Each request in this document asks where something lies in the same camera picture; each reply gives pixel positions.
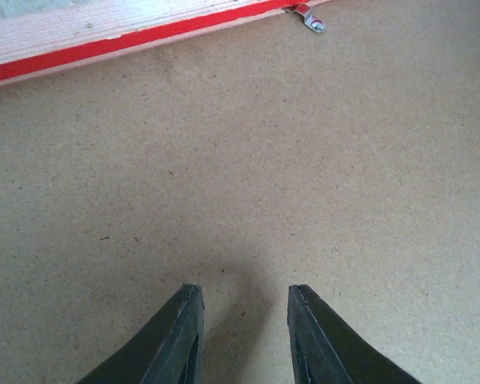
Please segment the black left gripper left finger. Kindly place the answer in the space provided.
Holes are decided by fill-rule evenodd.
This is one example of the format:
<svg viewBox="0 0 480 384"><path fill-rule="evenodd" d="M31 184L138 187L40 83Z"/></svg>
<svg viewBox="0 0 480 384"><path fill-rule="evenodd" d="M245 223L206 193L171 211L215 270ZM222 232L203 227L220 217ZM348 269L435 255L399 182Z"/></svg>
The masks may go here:
<svg viewBox="0 0 480 384"><path fill-rule="evenodd" d="M89 372L85 383L201 383L202 288L185 284L123 347Z"/></svg>

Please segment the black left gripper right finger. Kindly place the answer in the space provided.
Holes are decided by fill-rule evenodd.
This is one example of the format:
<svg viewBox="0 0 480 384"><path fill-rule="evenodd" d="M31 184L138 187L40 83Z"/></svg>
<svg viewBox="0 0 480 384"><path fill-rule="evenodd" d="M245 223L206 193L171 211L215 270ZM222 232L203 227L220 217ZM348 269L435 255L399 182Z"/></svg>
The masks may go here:
<svg viewBox="0 0 480 384"><path fill-rule="evenodd" d="M413 383L308 285L289 287L287 324L296 383Z"/></svg>

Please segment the brown cardboard backing board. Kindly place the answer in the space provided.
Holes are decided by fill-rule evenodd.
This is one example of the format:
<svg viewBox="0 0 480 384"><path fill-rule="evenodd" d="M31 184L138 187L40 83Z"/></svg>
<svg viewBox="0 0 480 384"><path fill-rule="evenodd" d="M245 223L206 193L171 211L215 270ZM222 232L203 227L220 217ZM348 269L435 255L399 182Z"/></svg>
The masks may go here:
<svg viewBox="0 0 480 384"><path fill-rule="evenodd" d="M0 87L0 383L74 383L183 284L204 382L291 383L311 286L480 383L480 1L332 1Z"/></svg>

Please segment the red wooden picture frame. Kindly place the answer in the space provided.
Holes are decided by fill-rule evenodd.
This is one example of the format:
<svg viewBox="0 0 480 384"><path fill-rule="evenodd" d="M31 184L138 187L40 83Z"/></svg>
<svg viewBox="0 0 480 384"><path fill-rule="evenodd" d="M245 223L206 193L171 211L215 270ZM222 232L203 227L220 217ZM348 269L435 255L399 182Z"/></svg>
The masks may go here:
<svg viewBox="0 0 480 384"><path fill-rule="evenodd" d="M100 1L0 19L0 86L284 13L314 1Z"/></svg>

